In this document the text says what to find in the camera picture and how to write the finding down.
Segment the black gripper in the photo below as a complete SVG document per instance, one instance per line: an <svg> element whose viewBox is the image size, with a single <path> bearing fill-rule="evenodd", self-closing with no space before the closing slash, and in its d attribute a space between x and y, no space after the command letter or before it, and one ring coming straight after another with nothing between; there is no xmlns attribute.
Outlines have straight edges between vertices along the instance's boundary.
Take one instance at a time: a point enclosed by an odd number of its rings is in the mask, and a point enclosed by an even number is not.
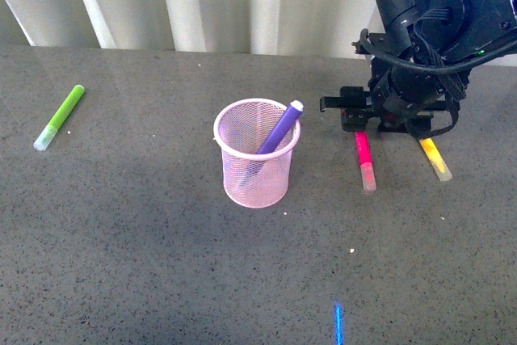
<svg viewBox="0 0 517 345"><path fill-rule="evenodd" d="M354 46L371 58L367 87L344 86L336 97L323 96L320 110L338 109L345 132L364 132L373 118L381 132L451 131L470 73L444 56L457 40L444 28L404 28L395 36L363 29Z"/></svg>

